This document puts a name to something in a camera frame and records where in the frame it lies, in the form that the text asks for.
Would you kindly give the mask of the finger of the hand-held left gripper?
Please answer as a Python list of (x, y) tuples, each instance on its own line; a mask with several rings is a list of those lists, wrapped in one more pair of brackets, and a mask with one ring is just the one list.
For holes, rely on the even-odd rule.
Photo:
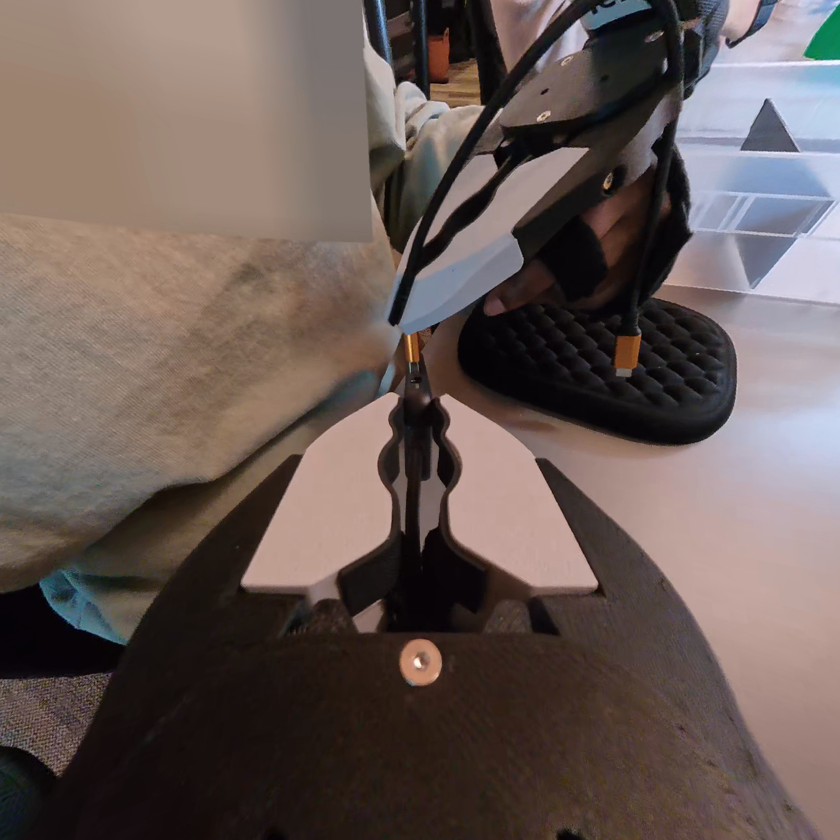
[(517, 166), (478, 218), (418, 272), (402, 317), (394, 324), (405, 334), (427, 329), (517, 273), (524, 257), (512, 229), (587, 151), (560, 148)]
[(469, 178), (461, 178), (465, 173), (465, 171), (446, 171), (416, 226), (405, 267), (398, 270), (392, 291), (392, 317), (394, 319), (403, 318), (419, 273), (440, 257), (455, 237), (472, 225), (488, 209), (501, 184), (508, 179), (512, 171), (492, 173), (485, 171), (488, 174), (487, 180), (451, 211), (436, 235), (430, 238), (432, 226), (450, 193), (456, 186), (469, 185), (476, 181), (473, 171), (469, 173)]

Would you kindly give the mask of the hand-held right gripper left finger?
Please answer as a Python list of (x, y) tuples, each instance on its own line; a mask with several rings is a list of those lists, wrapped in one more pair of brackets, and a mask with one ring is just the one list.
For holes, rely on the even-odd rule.
[(398, 403), (385, 394), (307, 448), (241, 580), (245, 591), (337, 599), (340, 572), (385, 545), (393, 500), (379, 458)]

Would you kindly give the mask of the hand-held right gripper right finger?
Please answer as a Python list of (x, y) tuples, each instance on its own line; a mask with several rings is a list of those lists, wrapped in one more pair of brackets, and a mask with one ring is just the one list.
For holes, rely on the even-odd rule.
[(527, 592), (595, 591), (595, 574), (531, 450), (453, 396), (439, 403), (457, 474), (445, 495), (455, 545)]

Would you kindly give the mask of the grey usb hub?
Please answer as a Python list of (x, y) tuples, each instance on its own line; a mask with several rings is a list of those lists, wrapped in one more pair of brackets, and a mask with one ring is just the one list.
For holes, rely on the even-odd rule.
[(408, 363), (403, 388), (403, 446), (406, 467), (415, 465), (420, 481), (430, 478), (434, 398), (431, 392), (424, 357)]

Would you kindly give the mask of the person's left hand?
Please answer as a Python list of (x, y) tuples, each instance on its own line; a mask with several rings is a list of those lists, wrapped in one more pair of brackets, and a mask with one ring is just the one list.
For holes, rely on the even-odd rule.
[(592, 310), (614, 299), (631, 282), (641, 254), (652, 184), (647, 173), (580, 216), (584, 227), (597, 238), (606, 265), (604, 278), (591, 294), (568, 298), (566, 280), (559, 280), (542, 261), (534, 259), (487, 294), (484, 313), (494, 317), (549, 300), (572, 309)]

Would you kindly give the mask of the black honeycomb pad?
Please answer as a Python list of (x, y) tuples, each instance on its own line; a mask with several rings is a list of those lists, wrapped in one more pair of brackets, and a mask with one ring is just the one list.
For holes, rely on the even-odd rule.
[(477, 307), (458, 337), (461, 370), (487, 390), (606, 434), (652, 445), (693, 445), (714, 435), (736, 402), (737, 355), (708, 316), (671, 301), (642, 309), (640, 351), (629, 377), (613, 369), (621, 322), (554, 304), (497, 317)]

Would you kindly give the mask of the clear acrylic rack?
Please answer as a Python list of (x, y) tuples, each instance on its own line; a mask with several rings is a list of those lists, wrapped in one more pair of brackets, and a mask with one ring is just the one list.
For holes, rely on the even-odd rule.
[(714, 66), (677, 142), (694, 234), (668, 284), (838, 307), (838, 61)]

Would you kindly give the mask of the green panel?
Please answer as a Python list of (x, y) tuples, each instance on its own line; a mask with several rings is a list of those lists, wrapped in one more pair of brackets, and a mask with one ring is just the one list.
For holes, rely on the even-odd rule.
[(839, 4), (816, 30), (803, 57), (808, 60), (839, 61)]

